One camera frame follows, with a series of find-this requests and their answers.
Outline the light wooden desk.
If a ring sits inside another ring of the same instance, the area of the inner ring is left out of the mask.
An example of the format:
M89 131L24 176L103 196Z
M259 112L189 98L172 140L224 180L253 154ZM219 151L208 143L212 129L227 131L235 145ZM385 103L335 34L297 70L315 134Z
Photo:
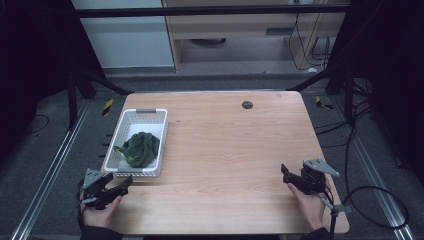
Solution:
M165 7L341 4L349 0L161 0ZM169 16L173 40L283 36L294 64L311 64L317 38L338 35L344 13Z

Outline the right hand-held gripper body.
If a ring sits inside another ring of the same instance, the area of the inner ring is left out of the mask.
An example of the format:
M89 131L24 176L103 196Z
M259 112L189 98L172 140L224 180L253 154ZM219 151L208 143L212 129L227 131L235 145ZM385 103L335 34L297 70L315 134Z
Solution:
M323 159L304 160L300 190L307 195L323 193L326 189L326 174L340 176L340 173Z

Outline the person's left hand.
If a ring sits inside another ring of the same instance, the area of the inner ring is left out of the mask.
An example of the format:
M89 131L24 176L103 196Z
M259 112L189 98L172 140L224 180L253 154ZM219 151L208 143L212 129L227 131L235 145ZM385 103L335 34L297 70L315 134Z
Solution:
M82 221L85 226L109 228L115 211L118 209L122 200L122 196L117 196L114 201L106 206L103 210L97 210L92 207L80 205L82 212Z

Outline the black yellow striped tape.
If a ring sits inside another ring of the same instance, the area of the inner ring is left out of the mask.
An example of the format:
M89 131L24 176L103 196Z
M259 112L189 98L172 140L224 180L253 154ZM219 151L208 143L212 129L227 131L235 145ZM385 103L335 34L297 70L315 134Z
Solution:
M315 97L315 105L318 106L318 107L327 109L327 110L334 109L331 104L324 104L319 96Z
M101 115L102 115L102 116L106 116L106 115L108 115L108 113L109 113L109 111L110 111L110 109L111 109L111 106L112 106L113 102L114 102L114 99L108 99L108 100L106 101L106 103L105 103L105 105L104 105L104 108L103 108L103 110L102 110L102 113L101 113Z

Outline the dark green cloth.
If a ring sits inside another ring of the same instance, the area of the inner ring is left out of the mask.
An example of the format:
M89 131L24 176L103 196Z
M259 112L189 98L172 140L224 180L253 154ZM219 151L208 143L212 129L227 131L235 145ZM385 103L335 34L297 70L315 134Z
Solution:
M133 134L121 146L113 149L121 153L127 164L133 168L145 168L158 156L160 140L151 133Z

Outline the white cabinet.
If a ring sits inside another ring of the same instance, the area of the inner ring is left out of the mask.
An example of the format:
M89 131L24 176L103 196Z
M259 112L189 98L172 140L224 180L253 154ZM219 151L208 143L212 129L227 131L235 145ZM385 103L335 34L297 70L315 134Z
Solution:
M76 10L161 8L161 0L71 0ZM165 18L81 18L104 69L173 67Z

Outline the black metal stand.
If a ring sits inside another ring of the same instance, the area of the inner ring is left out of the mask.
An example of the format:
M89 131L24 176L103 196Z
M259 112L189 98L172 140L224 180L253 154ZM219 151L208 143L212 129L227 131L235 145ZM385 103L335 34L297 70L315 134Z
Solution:
M335 63L306 81L288 88L288 91L301 92L324 78L329 79L325 87L328 94L333 95L344 89L344 117L353 126L353 68L349 63Z
M125 90L110 81L105 77L95 74L84 68L76 68L71 70L67 75L67 93L68 93L68 106L69 106L69 126L68 129L72 130L78 120L78 108L76 90L79 90L84 99L93 99L96 96L96 91L91 85L91 82L101 84L102 86L112 90L120 95L129 95L131 91Z

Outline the person's right hand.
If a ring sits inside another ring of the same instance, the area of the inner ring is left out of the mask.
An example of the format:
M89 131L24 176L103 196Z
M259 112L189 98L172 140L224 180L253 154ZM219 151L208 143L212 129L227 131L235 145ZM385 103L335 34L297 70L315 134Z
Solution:
M322 202L322 198L325 198L325 195L323 193L305 195L292 183L288 183L287 186L297 199L300 212L306 221L309 231L313 232L323 228L325 204Z

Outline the dark curtain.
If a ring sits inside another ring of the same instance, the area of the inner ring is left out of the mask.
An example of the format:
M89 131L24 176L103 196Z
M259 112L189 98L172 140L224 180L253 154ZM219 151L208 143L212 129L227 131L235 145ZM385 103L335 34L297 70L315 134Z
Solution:
M372 84L372 104L401 161L424 185L424 0L350 0L332 60Z
M0 165L35 117L38 103L67 88L66 57L52 32L70 47L83 68L103 70L71 0L0 0Z

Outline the black horizontal frame bar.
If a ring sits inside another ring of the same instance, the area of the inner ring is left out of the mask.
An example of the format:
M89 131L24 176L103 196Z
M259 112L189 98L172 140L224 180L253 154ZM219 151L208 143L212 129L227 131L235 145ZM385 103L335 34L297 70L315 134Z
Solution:
M166 8L83 9L74 10L73 14L78 16L79 18L206 16L292 13L340 13L347 12L350 10L350 8L350 4L246 5Z

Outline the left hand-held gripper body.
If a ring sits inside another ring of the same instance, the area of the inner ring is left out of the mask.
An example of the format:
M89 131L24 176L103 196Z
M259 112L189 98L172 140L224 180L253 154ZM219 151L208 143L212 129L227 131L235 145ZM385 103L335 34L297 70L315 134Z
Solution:
M106 206L114 200L109 199L109 190L101 190L99 180L106 175L105 173L97 170L87 169L82 188L83 200L82 203L88 207L94 207L97 210L103 210Z

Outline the white perforated plastic basket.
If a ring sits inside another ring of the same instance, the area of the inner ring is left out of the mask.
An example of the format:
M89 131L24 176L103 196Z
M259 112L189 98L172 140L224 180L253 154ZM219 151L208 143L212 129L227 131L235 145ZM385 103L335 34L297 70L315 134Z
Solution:
M118 121L104 170L116 176L158 177L164 152L168 111L127 109Z

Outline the aluminium floor rail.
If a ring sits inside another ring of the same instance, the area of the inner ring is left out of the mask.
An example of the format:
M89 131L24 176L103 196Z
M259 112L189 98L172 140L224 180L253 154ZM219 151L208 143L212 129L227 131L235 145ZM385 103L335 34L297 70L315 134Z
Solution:
M47 172L44 175L32 201L27 207L25 214L14 229L10 240L27 240L30 232L51 192L51 189L61 171L61 168L69 154L69 151L81 129L91 105L91 100L83 100L77 112L74 126L66 132L66 135L58 148Z
M401 204L393 195L386 192L387 184L377 171L373 164L370 155L368 154L365 145L360 136L356 134L350 139L353 149L356 151L358 161L364 169L370 185L373 186L372 191L378 199L379 205L384 212L389 226L394 232L398 240L415 240L415 236L408 225L406 213L402 212Z

